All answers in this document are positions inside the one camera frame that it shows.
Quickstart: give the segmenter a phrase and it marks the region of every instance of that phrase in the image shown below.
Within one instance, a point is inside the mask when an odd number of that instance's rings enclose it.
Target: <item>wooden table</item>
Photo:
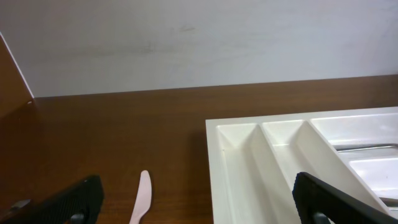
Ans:
[[[128,223],[147,169],[143,223],[212,223],[206,119],[398,106],[397,86],[393,75],[36,98],[0,121],[0,208],[99,174],[97,223]]]

